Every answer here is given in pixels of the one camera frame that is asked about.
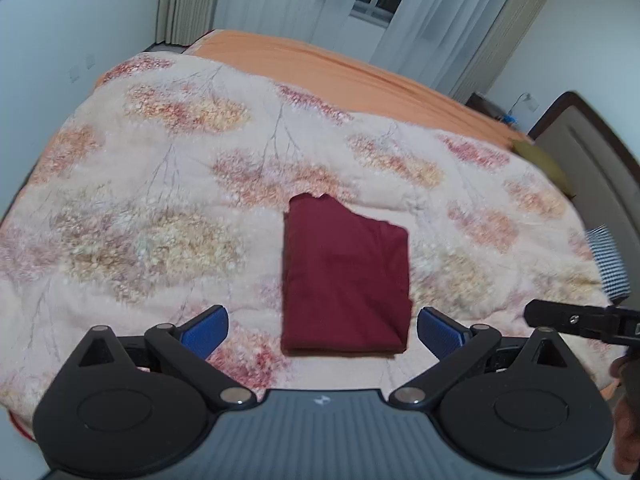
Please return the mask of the person's right hand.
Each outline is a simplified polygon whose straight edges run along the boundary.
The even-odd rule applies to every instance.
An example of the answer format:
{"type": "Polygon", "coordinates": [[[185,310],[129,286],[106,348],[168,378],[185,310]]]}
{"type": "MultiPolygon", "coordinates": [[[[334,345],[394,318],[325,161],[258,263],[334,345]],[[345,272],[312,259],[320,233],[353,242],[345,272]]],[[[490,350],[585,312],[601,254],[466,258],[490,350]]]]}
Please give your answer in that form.
{"type": "Polygon", "coordinates": [[[634,474],[639,466],[640,439],[636,418],[624,393],[615,405],[613,465],[619,474],[634,474]]]}

